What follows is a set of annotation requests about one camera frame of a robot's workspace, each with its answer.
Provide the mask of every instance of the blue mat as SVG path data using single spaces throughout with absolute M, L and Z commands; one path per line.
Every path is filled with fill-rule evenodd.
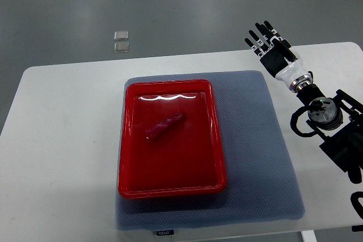
M 207 79 L 212 83 L 227 187 L 218 194 L 125 199 L 116 190 L 120 230 L 200 228 L 299 219 L 305 209 L 272 100 L 258 71 L 162 75 L 135 82 Z

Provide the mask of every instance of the gray floor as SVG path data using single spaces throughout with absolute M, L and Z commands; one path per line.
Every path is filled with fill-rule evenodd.
M 0 130 L 31 66 L 248 49 L 248 30 L 266 19 L 293 45 L 362 47 L 362 14 L 363 0 L 0 0 Z M 130 51 L 116 54 L 113 33 L 124 29 Z M 316 236 L 363 241 L 349 228 Z M 231 241 L 302 239 L 289 233 Z

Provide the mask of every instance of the red food item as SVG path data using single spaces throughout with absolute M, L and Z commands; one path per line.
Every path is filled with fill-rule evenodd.
M 176 113 L 168 118 L 165 118 L 164 120 L 156 123 L 151 129 L 146 130 L 146 138 L 148 140 L 154 140 L 156 137 L 161 135 L 164 131 L 169 129 L 171 126 L 178 123 L 184 117 L 185 117 L 185 113 Z

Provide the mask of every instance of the black cable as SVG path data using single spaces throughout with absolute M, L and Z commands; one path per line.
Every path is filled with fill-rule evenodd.
M 308 73 L 310 74 L 311 79 L 314 81 L 314 74 L 313 74 L 313 72 L 312 71 L 308 71 Z
M 363 231 L 363 225 L 352 226 L 352 232 L 362 232 L 362 231 Z
M 348 170 L 348 177 L 354 184 L 360 184 L 362 182 L 361 168 L 359 165 L 352 165 Z
M 300 137 L 313 137 L 314 135 L 317 135 L 318 133 L 316 131 L 311 131 L 309 133 L 302 133 L 297 128 L 297 121 L 303 113 L 305 113 L 307 111 L 318 111 L 321 109 L 322 108 L 319 106 L 303 106 L 303 107 L 300 107 L 299 109 L 297 109 L 297 111 L 292 114 L 291 120 L 290 120 L 290 127 L 293 130 L 293 132 L 295 132 Z
M 351 203 L 357 214 L 363 219 L 363 206 L 359 203 L 359 199 L 363 198 L 363 192 L 355 192 L 351 195 Z

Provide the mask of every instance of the white table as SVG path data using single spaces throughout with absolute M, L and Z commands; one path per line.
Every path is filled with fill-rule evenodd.
M 356 44 L 294 48 L 325 95 L 341 88 L 363 102 L 363 52 Z M 300 220 L 176 230 L 173 241 L 362 224 L 349 198 L 363 186 L 350 183 L 320 150 L 319 137 L 291 131 L 291 114 L 301 102 L 244 50 L 27 69 L 0 136 L 2 240 L 155 241 L 150 231 L 115 229 L 124 84 L 146 75 L 236 70 L 264 74 L 306 213 Z

